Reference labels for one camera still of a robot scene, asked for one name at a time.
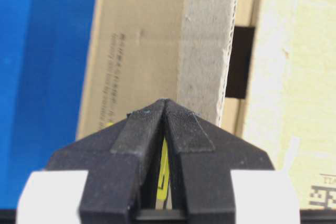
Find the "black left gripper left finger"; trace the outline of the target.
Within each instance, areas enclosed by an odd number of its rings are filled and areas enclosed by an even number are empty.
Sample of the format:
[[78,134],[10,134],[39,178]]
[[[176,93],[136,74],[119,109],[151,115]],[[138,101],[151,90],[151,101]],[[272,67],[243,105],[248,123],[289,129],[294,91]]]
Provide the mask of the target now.
[[157,100],[52,154],[48,171],[88,171],[82,223],[131,223],[138,210],[155,207],[164,107],[165,100]]

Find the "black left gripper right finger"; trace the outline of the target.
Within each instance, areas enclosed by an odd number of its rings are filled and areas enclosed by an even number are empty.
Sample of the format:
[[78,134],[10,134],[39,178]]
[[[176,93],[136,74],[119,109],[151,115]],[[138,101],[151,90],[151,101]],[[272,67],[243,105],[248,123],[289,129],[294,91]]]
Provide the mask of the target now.
[[232,169],[273,170],[268,154],[165,100],[172,207],[187,223],[235,223]]

